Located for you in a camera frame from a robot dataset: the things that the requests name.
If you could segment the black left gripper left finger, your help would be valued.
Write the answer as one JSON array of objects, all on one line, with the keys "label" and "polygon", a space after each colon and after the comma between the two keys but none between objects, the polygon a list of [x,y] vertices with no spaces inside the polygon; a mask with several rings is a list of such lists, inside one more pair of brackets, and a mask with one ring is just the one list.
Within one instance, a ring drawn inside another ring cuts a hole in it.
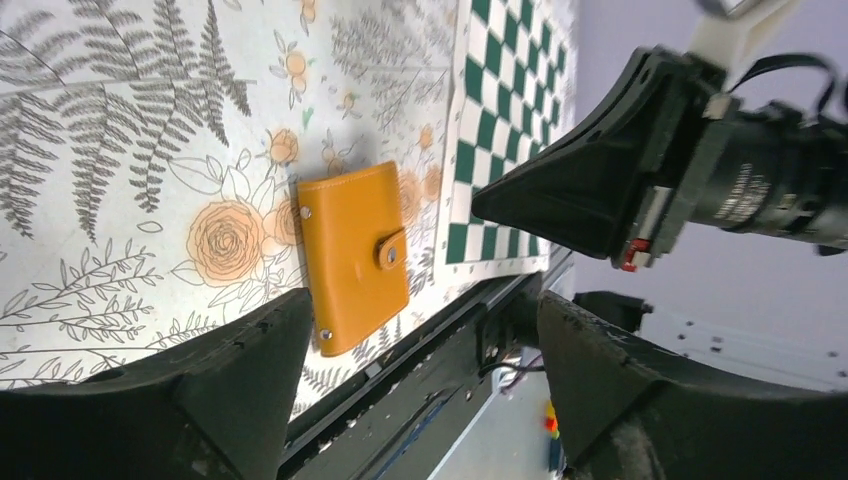
[{"label": "black left gripper left finger", "polygon": [[79,384],[1,395],[5,479],[273,479],[312,329],[308,291]]}]

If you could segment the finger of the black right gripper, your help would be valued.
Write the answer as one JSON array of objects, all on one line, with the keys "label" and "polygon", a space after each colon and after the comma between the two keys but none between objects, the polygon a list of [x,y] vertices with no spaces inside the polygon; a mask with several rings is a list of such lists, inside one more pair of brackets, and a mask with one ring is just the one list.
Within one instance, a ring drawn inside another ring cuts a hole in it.
[{"label": "finger of the black right gripper", "polygon": [[611,258],[646,131],[626,124],[631,103],[624,69],[566,135],[474,194],[472,214],[589,257]]}]

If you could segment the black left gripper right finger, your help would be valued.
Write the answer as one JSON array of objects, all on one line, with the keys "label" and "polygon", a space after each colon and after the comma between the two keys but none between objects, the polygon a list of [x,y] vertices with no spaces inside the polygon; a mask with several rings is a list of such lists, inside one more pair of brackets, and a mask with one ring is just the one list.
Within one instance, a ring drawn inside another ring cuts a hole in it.
[{"label": "black left gripper right finger", "polygon": [[546,292],[539,348],[573,479],[843,479],[847,397],[725,372]]}]

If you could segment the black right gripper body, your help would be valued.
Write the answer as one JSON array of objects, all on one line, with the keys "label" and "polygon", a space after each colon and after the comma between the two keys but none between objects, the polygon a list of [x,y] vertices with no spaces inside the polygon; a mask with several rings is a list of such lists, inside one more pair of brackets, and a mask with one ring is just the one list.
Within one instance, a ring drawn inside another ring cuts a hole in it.
[{"label": "black right gripper body", "polygon": [[637,49],[627,63],[628,126],[645,128],[637,149],[635,190],[610,262],[635,272],[670,253],[706,188],[717,159],[697,151],[714,143],[714,124],[736,112],[724,73],[690,54]]}]

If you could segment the orange leather card holder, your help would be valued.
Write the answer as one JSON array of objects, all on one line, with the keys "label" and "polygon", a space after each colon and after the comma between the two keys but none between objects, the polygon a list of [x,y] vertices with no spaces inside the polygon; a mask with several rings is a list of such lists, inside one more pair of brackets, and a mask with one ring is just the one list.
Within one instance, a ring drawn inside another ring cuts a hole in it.
[{"label": "orange leather card holder", "polygon": [[301,182],[297,200],[316,341],[337,357],[409,303],[398,169],[386,162]]}]

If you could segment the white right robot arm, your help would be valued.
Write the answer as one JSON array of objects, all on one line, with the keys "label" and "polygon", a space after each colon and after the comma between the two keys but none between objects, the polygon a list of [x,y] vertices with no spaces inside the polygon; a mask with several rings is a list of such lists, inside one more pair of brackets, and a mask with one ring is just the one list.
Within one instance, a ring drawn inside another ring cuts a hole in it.
[{"label": "white right robot arm", "polygon": [[847,249],[847,125],[826,106],[847,85],[812,53],[756,60],[743,80],[824,71],[811,113],[746,110],[727,72],[692,54],[637,48],[595,109],[474,194],[471,213],[619,270],[651,267],[689,223]]}]

